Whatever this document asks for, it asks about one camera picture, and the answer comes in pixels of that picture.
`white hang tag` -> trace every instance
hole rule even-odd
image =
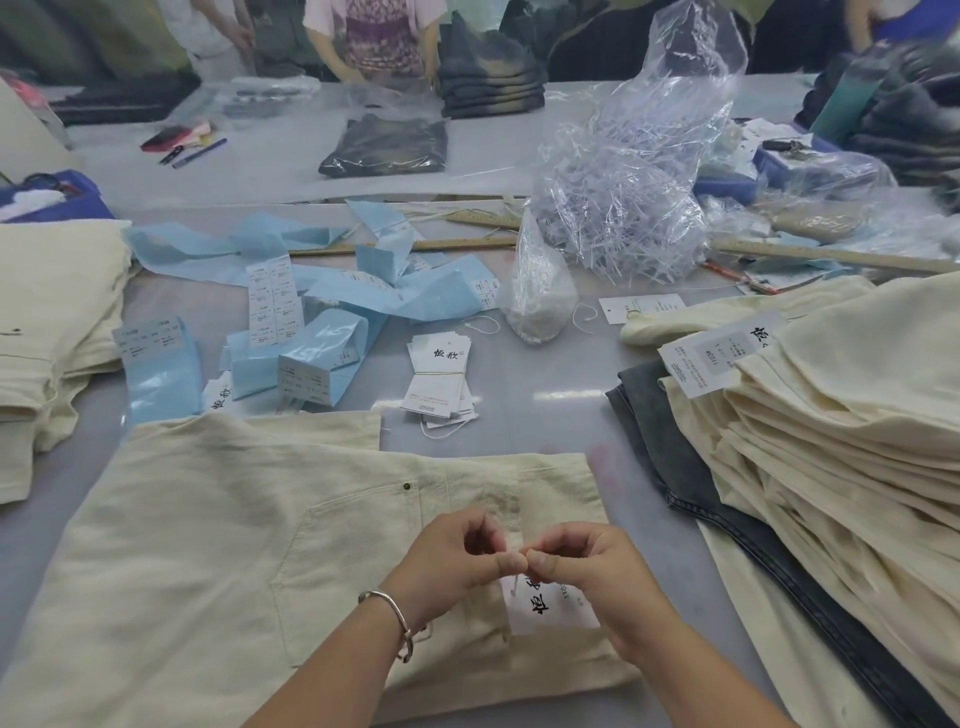
[[[532,635],[541,629],[600,626],[584,593],[566,584],[535,584],[526,576],[500,579],[510,631]]]
[[[660,358],[684,394],[700,397],[735,384],[734,362],[773,344],[783,325],[779,311],[763,311],[666,344]]]
[[[603,315],[608,324],[626,324],[627,314],[631,311],[640,313],[661,313],[673,311],[677,308],[686,308],[684,300],[676,293],[666,293],[660,296],[625,296],[618,299],[600,299]]]
[[[124,363],[150,359],[163,352],[183,348],[180,319],[162,319],[132,327],[117,328],[113,340]]]

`clear plastic bag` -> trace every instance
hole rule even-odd
[[[446,122],[432,95],[372,84],[348,87],[347,127],[321,162],[325,177],[380,177],[446,168]]]
[[[560,334],[579,302],[564,257],[543,241],[537,220],[524,210],[514,271],[497,295],[507,323],[528,344],[543,344]]]
[[[689,191],[746,67],[732,14],[714,0],[679,0],[654,15],[643,69],[601,102],[591,128]]]
[[[703,259],[703,211],[643,154],[564,127],[544,150],[531,208],[546,239],[615,282],[674,282]]]

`white string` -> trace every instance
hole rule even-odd
[[[427,439],[429,439],[429,440],[445,440],[445,439],[448,438],[450,435],[452,435],[454,432],[456,432],[458,429],[460,429],[461,427],[463,427],[464,425],[466,425],[468,422],[470,422],[470,420],[466,420],[466,421],[464,421],[464,422],[459,423],[458,425],[454,425],[453,428],[452,428],[449,432],[446,433],[446,435],[438,435],[438,436],[434,437],[433,435],[428,435],[428,434],[427,434],[427,432],[426,432],[426,425],[423,424],[423,420],[420,420],[420,431],[423,433],[423,437],[425,437],[425,438],[427,438]]]
[[[577,303],[576,307],[574,307],[574,309],[573,309],[573,314],[570,316],[570,320],[573,321],[573,326],[575,326],[576,328],[578,328],[578,329],[579,329],[580,331],[582,331],[583,333],[588,333],[588,334],[590,334],[590,335],[592,336],[592,335],[593,335],[593,331],[587,331],[585,328],[583,328],[582,326],[580,326],[580,324],[577,323],[577,310],[580,308],[580,306],[582,306],[583,308],[589,308],[591,311],[593,311],[593,315],[592,315],[592,316],[590,316],[588,319],[584,319],[585,322],[586,322],[586,321],[593,321],[593,319],[595,319],[595,318],[596,318],[597,316],[599,316],[600,314],[597,313],[597,309],[596,309],[596,308],[594,308],[594,307],[591,306],[591,305],[588,305],[587,303]]]
[[[490,319],[491,321],[493,321],[493,322],[496,324],[496,331],[484,331],[484,330],[481,329],[481,328],[477,328],[476,326],[473,326],[473,325],[470,323],[471,321],[473,321],[473,319]],[[500,332],[500,322],[497,321],[496,319],[494,319],[493,316],[484,316],[484,315],[482,315],[482,314],[477,315],[477,316],[470,316],[468,319],[466,319],[465,321],[463,321],[463,322],[461,322],[461,323],[462,323],[465,327],[467,327],[467,328],[472,328],[474,331],[479,331],[480,333],[486,334],[487,336],[493,336],[494,334]]]

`stack of jeans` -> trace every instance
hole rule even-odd
[[[529,50],[499,31],[477,33],[455,12],[440,29],[444,116],[469,119],[541,109],[546,72]]]

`hand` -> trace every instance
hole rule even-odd
[[[224,35],[243,53],[249,53],[256,45],[256,36],[253,30],[245,28],[236,20],[227,20]]]
[[[482,508],[438,516],[380,585],[414,632],[446,614],[474,587],[517,576],[527,560],[507,551],[496,519]]]
[[[520,550],[527,575],[584,593],[613,648],[636,664],[644,637],[680,619],[657,579],[621,528],[562,523]]]

